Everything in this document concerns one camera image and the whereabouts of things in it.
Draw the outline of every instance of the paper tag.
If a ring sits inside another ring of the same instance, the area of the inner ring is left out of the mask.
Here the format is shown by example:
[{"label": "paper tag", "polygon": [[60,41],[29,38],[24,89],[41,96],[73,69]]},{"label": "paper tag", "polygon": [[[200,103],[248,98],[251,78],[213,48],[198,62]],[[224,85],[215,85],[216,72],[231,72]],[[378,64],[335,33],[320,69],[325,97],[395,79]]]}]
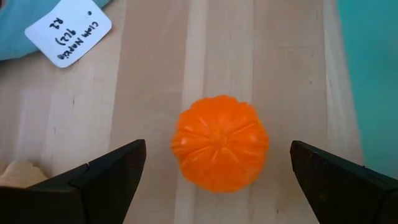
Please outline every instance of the paper tag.
[{"label": "paper tag", "polygon": [[25,35],[56,66],[68,67],[112,28],[111,20],[92,0],[61,0],[25,30]]}]

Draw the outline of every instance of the light wood surface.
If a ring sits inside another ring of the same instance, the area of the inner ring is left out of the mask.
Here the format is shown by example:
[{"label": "light wood surface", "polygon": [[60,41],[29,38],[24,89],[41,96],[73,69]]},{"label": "light wood surface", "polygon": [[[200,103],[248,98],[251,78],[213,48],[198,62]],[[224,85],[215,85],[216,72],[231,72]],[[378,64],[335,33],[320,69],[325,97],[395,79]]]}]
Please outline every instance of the light wood surface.
[{"label": "light wood surface", "polygon": [[[0,156],[55,175],[138,138],[147,163],[126,223],[317,223],[290,165],[302,140],[362,163],[332,0],[118,0],[114,28],[78,63],[0,62]],[[170,152],[181,111],[227,93],[270,136],[259,179],[235,194],[187,182]]]}]

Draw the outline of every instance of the turquoise cloth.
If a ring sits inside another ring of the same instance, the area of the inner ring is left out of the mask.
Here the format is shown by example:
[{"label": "turquoise cloth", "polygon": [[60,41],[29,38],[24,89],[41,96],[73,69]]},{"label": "turquoise cloth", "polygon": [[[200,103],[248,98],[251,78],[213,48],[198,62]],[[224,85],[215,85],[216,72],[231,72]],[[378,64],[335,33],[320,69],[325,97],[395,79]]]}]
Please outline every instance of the turquoise cloth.
[{"label": "turquoise cloth", "polygon": [[398,0],[337,0],[366,165],[398,178]]},{"label": "turquoise cloth", "polygon": [[[19,58],[38,51],[24,31],[49,13],[58,2],[60,0],[6,0],[0,9],[0,60]],[[94,2],[103,7],[110,0]]]}]

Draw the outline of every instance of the toy pumpkin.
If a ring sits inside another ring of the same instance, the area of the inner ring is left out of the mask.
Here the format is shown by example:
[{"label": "toy pumpkin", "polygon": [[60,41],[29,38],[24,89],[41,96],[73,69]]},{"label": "toy pumpkin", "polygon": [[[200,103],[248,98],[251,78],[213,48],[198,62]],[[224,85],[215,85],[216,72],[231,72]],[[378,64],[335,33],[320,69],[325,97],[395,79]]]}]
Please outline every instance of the toy pumpkin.
[{"label": "toy pumpkin", "polygon": [[185,178],[212,192],[233,192],[259,175],[268,136],[253,106],[221,95],[180,115],[171,148]]}]

